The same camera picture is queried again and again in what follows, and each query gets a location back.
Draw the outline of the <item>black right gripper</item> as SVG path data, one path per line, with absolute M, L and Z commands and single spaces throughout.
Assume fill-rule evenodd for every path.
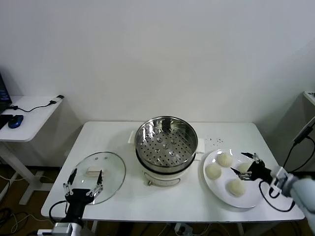
M 256 153 L 252 154 L 250 152 L 241 152 L 241 154 L 248 157 L 252 162 L 248 171 L 245 173 L 242 173 L 232 167 L 230 168 L 240 180 L 255 181 L 257 179 L 261 179 L 266 183 L 272 182 L 271 170 L 266 168 L 265 163 Z

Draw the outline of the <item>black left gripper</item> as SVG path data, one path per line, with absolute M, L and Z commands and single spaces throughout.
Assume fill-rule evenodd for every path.
M 65 223 L 82 223 L 82 217 L 86 205 L 92 203 L 103 190 L 102 185 L 102 170 L 100 170 L 96 186 L 89 189 L 72 189 L 77 169 L 73 169 L 67 182 L 63 184 L 64 195 L 69 207 L 64 218 Z

